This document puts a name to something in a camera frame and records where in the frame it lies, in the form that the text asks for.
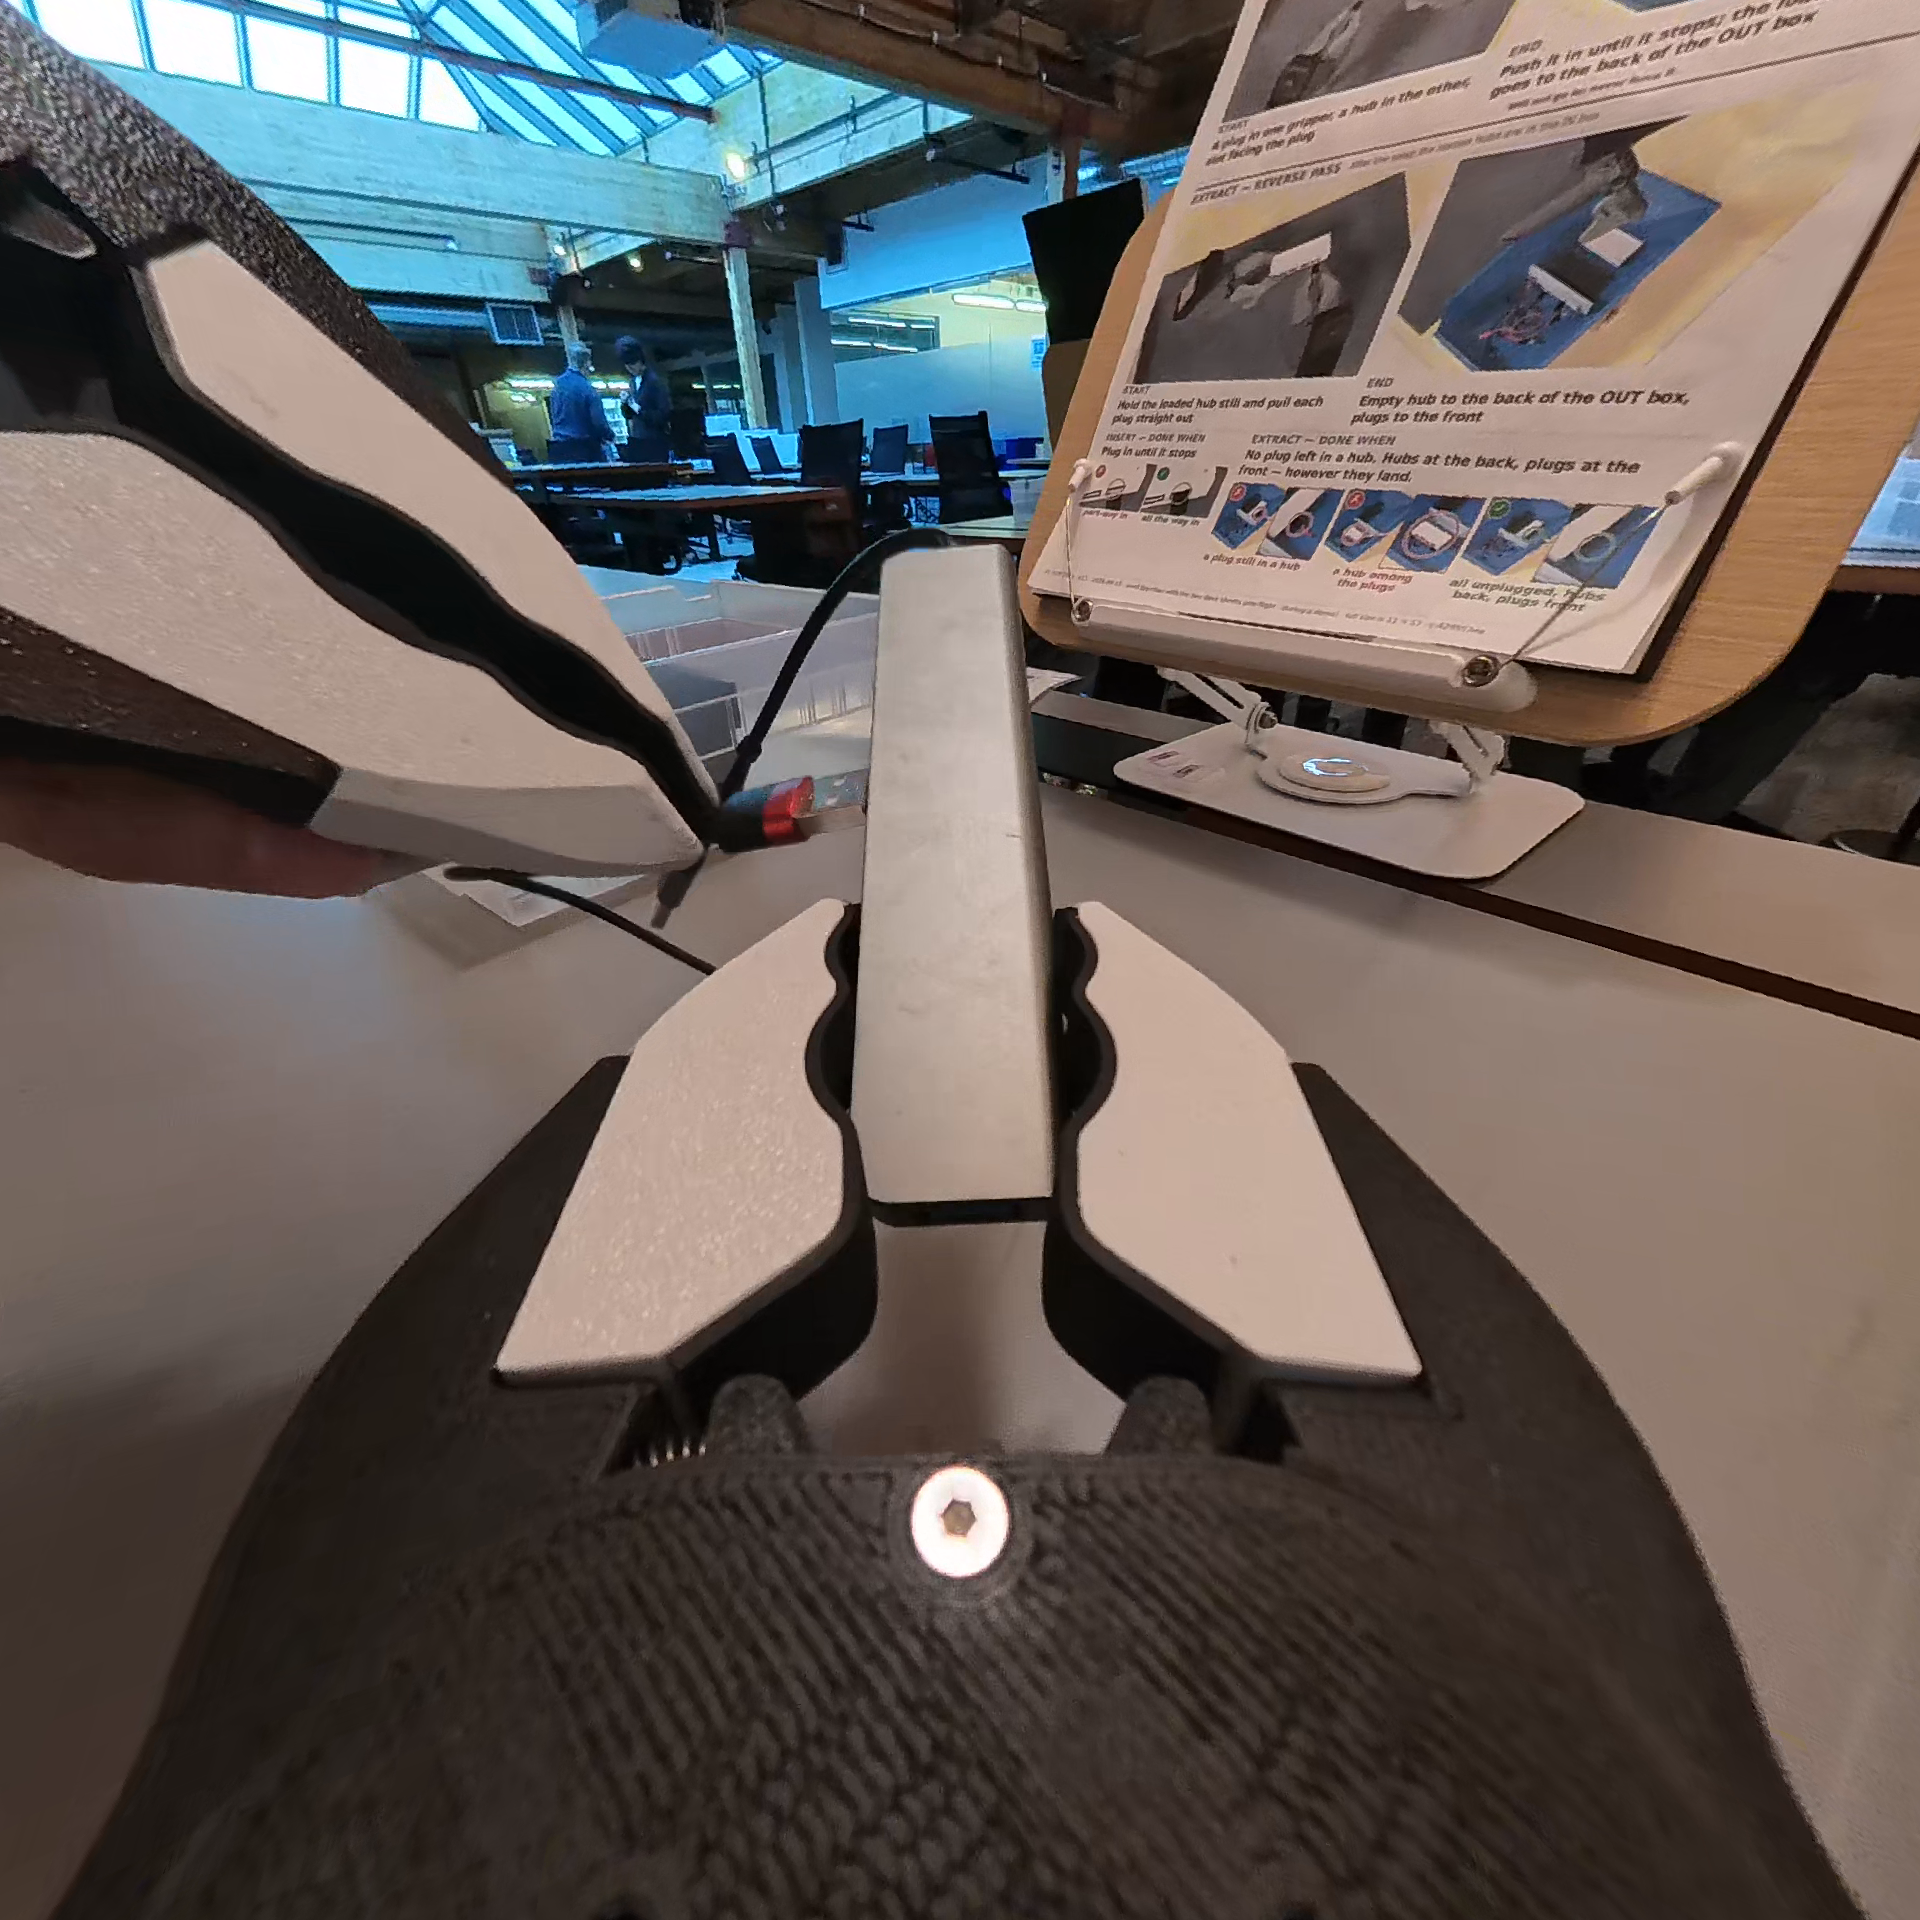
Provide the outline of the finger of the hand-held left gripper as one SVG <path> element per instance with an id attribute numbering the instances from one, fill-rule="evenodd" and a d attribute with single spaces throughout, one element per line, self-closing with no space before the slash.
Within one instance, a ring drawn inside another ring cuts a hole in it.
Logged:
<path id="1" fill-rule="evenodd" d="M 120 436 L 6 431 L 3 608 L 337 770 L 312 828 L 427 864 L 646 874 L 700 838 L 629 753 L 383 632 Z"/>
<path id="2" fill-rule="evenodd" d="M 132 419 L 328 593 L 631 768 L 660 817 L 714 817 L 700 756 L 563 547 L 445 431 L 205 235 L 132 255 Z"/>

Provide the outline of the printed instruction sheet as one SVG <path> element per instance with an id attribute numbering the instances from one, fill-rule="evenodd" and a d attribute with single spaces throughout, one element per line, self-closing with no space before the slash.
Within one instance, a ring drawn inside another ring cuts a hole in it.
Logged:
<path id="1" fill-rule="evenodd" d="M 1032 588 L 1633 674 L 1916 163 L 1916 33 L 1246 3 Z"/>

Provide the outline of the long wooden table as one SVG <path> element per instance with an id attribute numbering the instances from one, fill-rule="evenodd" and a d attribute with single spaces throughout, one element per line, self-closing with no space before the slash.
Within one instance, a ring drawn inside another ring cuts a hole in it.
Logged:
<path id="1" fill-rule="evenodd" d="M 507 486 L 584 565 L 670 573 L 693 564 L 700 540 L 742 526 L 737 578 L 761 585 L 825 585 L 863 547 L 859 507 L 843 487 L 788 483 L 646 483 L 639 465 L 536 464 Z"/>

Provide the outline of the instruction sheet on wooden stand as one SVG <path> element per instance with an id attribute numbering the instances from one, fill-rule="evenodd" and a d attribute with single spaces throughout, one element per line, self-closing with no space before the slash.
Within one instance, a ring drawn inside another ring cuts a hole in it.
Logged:
<path id="1" fill-rule="evenodd" d="M 1056 645 L 1151 663 L 1209 729 L 1116 763 L 1127 788 L 1439 879 L 1498 877 L 1580 812 L 1504 772 L 1515 741 L 1613 747 L 1682 732 L 1783 659 L 1829 588 L 1916 416 L 1897 369 L 1916 322 L 1916 161 L 1787 389 L 1758 456 L 1628 675 L 1529 655 L 1277 633 L 1168 616 L 1091 617 L 1037 592 L 1068 483 L 1113 381 L 1165 201 L 1127 243 L 1020 556 L 1020 599 Z"/>

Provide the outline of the person's left hand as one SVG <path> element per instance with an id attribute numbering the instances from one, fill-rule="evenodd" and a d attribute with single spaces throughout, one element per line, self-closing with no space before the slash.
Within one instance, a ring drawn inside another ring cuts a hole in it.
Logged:
<path id="1" fill-rule="evenodd" d="M 2 843 L 105 884 L 276 900 L 362 897 L 423 867 L 148 772 L 17 756 L 2 760 Z"/>

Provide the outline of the grey usb hub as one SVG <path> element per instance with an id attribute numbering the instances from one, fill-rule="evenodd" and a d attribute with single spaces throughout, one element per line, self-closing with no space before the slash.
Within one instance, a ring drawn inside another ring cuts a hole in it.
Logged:
<path id="1" fill-rule="evenodd" d="M 1052 896 L 1011 553 L 879 569 L 849 1116 L 891 1225 L 1043 1213 Z"/>

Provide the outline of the skylight window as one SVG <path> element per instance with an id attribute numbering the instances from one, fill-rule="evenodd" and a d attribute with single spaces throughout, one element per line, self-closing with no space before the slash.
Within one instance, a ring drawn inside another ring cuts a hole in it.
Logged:
<path id="1" fill-rule="evenodd" d="M 666 80 L 582 53 L 557 2 L 13 2 L 68 52 L 166 77 L 612 156 L 780 60 L 726 41 Z"/>

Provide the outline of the black monitor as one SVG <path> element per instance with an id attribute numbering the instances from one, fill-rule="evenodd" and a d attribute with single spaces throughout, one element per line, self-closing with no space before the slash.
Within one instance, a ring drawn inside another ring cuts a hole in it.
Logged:
<path id="1" fill-rule="evenodd" d="M 1119 261 L 1150 205 L 1148 182 L 1123 176 L 1021 215 L 1043 303 L 1048 345 L 1091 340 Z"/>

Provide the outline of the white ceiling projector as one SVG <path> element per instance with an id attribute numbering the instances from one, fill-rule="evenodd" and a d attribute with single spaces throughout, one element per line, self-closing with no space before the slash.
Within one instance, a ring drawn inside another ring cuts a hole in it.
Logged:
<path id="1" fill-rule="evenodd" d="M 723 3 L 577 2 L 573 29 L 587 60 L 666 82 L 727 39 Z"/>

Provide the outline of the group of black office chairs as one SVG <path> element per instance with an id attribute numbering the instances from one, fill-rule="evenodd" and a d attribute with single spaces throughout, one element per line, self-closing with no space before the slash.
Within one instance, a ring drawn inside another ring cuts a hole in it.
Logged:
<path id="1" fill-rule="evenodd" d="M 867 436 L 859 421 L 797 431 L 794 462 L 761 454 L 739 434 L 703 442 L 706 480 L 723 491 L 794 493 L 797 506 L 751 501 L 714 510 L 739 526 L 746 553 L 737 580 L 760 585 L 824 585 L 829 571 L 881 535 L 912 526 L 953 528 L 989 519 L 1027 521 L 1039 500 L 1043 462 L 1000 459 L 981 416 L 951 416 L 933 436 L 929 467 L 913 467 L 903 426 Z"/>

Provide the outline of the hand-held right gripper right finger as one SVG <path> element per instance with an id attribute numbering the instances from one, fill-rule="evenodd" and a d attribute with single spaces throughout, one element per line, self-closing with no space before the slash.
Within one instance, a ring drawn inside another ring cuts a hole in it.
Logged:
<path id="1" fill-rule="evenodd" d="M 1111 908 L 1053 920 L 1043 1319 L 1108 1387 L 1403 1387 L 1414 1338 L 1280 1043 Z"/>

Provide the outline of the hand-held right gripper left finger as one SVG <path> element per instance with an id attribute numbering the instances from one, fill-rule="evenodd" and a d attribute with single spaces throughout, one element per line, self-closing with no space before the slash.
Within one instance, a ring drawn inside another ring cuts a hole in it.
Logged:
<path id="1" fill-rule="evenodd" d="M 815 1387 L 866 1340 L 858 908 L 822 900 L 637 1039 L 496 1354 L 509 1384 Z"/>

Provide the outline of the clear plastic bin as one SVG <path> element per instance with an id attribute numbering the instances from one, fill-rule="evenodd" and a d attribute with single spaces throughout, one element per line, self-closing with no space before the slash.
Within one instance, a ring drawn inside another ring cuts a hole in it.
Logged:
<path id="1" fill-rule="evenodd" d="M 765 707 L 820 593 L 739 578 L 656 576 L 584 565 L 587 588 L 646 666 L 693 749 L 717 770 Z M 788 733 L 866 739 L 873 704 L 879 599 L 852 590 L 831 611 L 780 699 L 763 761 Z"/>

